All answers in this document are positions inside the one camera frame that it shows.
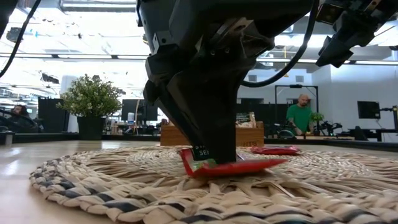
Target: green t-shirt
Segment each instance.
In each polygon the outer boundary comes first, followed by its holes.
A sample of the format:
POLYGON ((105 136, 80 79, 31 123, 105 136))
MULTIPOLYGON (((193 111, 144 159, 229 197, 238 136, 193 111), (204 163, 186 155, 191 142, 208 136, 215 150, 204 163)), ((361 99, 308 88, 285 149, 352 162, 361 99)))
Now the green t-shirt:
POLYGON ((293 118, 293 122, 303 133, 307 132, 310 122, 311 109, 292 105, 287 109, 286 119, 293 118))

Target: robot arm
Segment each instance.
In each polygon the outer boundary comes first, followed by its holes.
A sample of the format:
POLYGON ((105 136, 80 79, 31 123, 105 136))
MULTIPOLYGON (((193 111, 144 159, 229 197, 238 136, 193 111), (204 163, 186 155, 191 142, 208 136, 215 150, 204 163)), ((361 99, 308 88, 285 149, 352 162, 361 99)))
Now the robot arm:
MULTIPOLYGON (((236 97, 256 57, 318 0, 141 0, 137 2, 152 54, 144 96, 157 103, 193 146, 196 160, 236 160, 236 97)), ((398 10, 396 0, 326 0, 317 19, 333 25, 318 65, 339 67, 355 45, 398 10)))

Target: black plant pot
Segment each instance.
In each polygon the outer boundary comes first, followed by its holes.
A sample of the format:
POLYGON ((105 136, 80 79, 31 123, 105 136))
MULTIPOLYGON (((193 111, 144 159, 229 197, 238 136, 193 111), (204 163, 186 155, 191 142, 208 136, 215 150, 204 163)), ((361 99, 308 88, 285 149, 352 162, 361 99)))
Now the black plant pot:
POLYGON ((80 140, 101 140, 105 118, 77 117, 80 140))

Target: wooden box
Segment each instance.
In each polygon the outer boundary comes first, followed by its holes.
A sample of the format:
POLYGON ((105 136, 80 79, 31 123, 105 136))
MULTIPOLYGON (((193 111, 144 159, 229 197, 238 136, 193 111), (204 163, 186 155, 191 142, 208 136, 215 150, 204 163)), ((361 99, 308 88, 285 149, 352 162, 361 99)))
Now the wooden box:
MULTIPOLYGON (((236 146, 264 146, 264 125, 257 122, 256 128, 236 128, 236 146)), ((172 125, 162 125, 161 146, 189 146, 185 136, 172 125)))

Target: red packet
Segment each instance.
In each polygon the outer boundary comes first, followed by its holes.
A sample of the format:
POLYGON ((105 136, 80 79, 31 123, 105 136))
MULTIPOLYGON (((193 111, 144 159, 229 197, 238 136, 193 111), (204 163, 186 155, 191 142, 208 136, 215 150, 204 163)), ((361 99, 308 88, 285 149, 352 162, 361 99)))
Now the red packet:
POLYGON ((181 150, 180 155, 185 171, 191 177, 217 177, 255 173, 288 161, 287 159, 255 159, 245 161, 239 157, 235 163, 216 165, 212 160, 194 161, 191 149, 181 150))
POLYGON ((262 155, 296 156, 300 150, 295 146, 254 146, 251 152, 262 155))

